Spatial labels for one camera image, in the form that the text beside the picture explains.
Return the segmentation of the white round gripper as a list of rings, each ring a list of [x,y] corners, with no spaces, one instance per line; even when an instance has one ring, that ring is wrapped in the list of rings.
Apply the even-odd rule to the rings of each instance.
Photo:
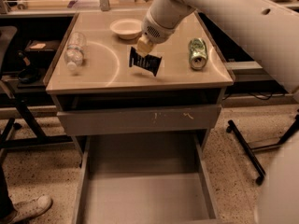
[[[150,8],[142,21],[143,35],[137,41],[137,53],[142,57],[149,55],[154,44],[165,42],[175,32],[176,27],[177,18],[173,13]]]

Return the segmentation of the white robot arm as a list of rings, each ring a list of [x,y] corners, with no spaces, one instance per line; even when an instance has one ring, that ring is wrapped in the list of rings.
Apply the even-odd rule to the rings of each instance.
[[[137,52],[149,54],[193,11],[205,13],[294,97],[299,95],[299,14],[270,0],[153,0]],[[273,159],[256,224],[299,224],[299,133]]]

